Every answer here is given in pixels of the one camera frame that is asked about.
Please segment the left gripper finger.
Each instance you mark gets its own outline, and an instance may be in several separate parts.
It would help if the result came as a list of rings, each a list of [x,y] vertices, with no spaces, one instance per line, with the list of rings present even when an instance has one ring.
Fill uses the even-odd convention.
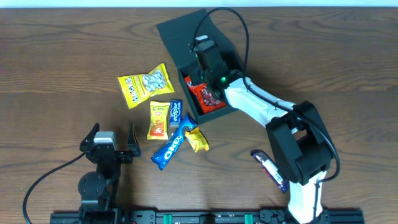
[[[100,125],[95,123],[91,131],[86,135],[86,137],[82,140],[82,144],[90,144],[94,142],[94,138],[96,133],[100,130]]]
[[[129,147],[130,150],[138,150],[139,149],[139,145],[138,145],[137,139],[136,139],[136,132],[135,132],[134,123],[131,123],[130,127],[129,127],[129,134],[128,134],[128,138],[127,138],[127,146]]]

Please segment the red Hacks candy bag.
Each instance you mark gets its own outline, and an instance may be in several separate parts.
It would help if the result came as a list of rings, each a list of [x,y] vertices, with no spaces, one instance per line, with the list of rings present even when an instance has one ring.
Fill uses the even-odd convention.
[[[193,85],[189,76],[184,80],[190,92],[196,96],[204,114],[226,107],[226,103],[213,98],[205,83]]]

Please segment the yellow Hacks candy bag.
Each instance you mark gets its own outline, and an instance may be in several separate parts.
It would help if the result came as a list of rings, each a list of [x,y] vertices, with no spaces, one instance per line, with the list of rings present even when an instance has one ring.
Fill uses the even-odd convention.
[[[129,109],[152,96],[175,92],[164,63],[147,74],[118,77],[118,82]]]

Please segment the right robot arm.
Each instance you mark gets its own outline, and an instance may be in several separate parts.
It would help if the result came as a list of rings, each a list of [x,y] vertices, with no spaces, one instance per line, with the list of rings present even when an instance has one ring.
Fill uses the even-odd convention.
[[[319,223],[322,183],[336,150],[316,109],[296,105],[256,86],[244,72],[229,68],[216,43],[207,36],[190,46],[198,62],[191,74],[208,85],[217,100],[248,114],[266,128],[273,158],[262,150],[251,155],[279,188],[290,192],[288,211],[297,223]]]

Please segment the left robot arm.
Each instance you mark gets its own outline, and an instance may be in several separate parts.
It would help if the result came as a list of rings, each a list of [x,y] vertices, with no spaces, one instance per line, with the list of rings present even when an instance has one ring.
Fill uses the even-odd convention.
[[[78,183],[81,195],[78,222],[87,223],[129,223],[127,211],[116,208],[115,201],[121,166],[131,164],[134,157],[141,155],[135,126],[130,125],[127,139],[128,150],[117,150],[115,133],[100,131],[96,123],[80,144],[80,151],[96,164],[96,170],[86,173]]]

